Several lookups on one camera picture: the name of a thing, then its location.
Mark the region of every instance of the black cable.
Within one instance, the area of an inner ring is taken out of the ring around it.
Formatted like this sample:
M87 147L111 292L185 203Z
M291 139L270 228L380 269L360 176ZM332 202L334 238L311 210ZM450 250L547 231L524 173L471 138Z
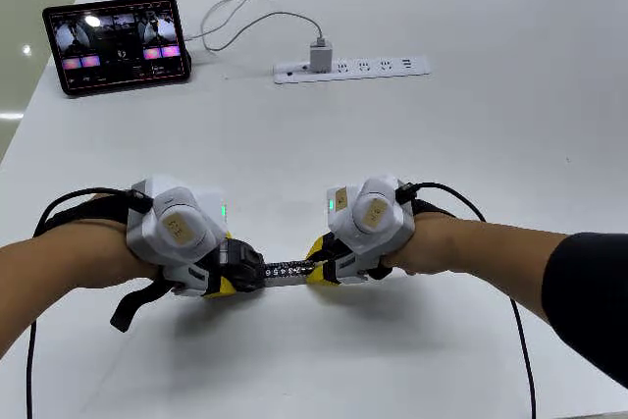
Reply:
M443 185L442 183L415 183L411 186L414 191L418 191L421 188L438 188L440 190L446 191L447 193L455 196L462 203L467 205L475 216L482 222L486 223L486 218L484 215L478 210L478 208L464 195L457 192L451 187L447 185ZM526 373L528 375L528 386L530 387L530 409L532 419L537 419L537 394L534 388L534 377L532 376L532 366L530 365L530 355L528 354L528 345L526 343L526 336L523 333L523 324L521 323L521 314L519 313L519 307L514 299L510 298L510 305L512 306L512 311L514 312L514 319L517 323L517 331L519 332L519 341L521 342L521 351L523 352L523 361L526 364Z
M33 237L41 236L45 233L45 225L46 221L48 221L48 217L53 210L59 206L61 203L64 203L68 200L76 198L78 196L85 195L93 195L93 194L107 194L107 195L118 195L128 198L130 202L135 198L143 195L135 190L117 190L115 188L104 188L104 187L95 187L95 188L85 188L83 190L72 191L67 193L55 201L50 203L47 208L44 210L41 218L39 218L39 223L37 223L37 227L35 228L35 232L32 235ZM35 354L35 339L37 337L37 320L34 320L30 325L30 337L28 339L28 355L26 357L26 418L32 419L32 359Z

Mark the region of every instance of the reflective floor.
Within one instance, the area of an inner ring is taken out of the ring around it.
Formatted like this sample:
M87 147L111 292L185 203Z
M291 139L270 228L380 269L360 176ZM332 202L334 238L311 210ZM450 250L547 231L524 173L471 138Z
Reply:
M0 160L50 56L41 11L75 0L0 0Z

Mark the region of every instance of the beige label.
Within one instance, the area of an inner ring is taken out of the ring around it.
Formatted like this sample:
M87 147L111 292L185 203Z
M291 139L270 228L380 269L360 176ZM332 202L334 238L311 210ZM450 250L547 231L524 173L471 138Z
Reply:
M362 218L362 223L369 228L376 230L380 225L382 218L384 218L384 213L386 213L387 208L388 205L386 204L386 201L379 198L374 199L371 201L369 209L366 210L366 214L364 215L364 218Z
M336 211L346 208L346 186L336 190Z
M194 233L179 213L164 218L162 224L178 245L185 245L194 239Z

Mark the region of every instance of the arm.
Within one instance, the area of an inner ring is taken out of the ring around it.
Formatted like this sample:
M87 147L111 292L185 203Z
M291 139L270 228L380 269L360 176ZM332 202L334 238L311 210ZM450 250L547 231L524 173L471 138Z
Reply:
M489 282L628 388L628 235L566 236L437 213L415 221L412 239L385 264Z
M546 320L541 302L543 276L551 254L565 238L428 213L416 218L412 239L385 264L409 274L469 273Z
M49 306L74 288L104 288L156 268L127 249L126 229L82 221L0 248L0 357Z

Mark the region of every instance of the power outlet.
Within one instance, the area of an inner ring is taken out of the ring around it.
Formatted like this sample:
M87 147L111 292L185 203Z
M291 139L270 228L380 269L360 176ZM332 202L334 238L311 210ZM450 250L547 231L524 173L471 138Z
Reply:
M330 73L315 74L308 63L278 64L274 68L275 83L318 82L347 79L400 78L424 76L432 70L425 56L405 58L338 59Z

